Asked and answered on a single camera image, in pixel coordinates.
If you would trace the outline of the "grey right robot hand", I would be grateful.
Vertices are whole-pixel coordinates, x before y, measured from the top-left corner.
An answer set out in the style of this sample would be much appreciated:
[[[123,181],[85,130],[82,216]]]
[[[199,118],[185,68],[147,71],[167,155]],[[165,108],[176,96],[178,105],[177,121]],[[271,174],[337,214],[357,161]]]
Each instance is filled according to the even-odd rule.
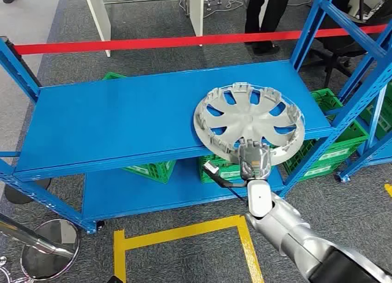
[[[267,179],[271,172],[270,148],[266,143],[240,138],[238,158],[242,180]]]

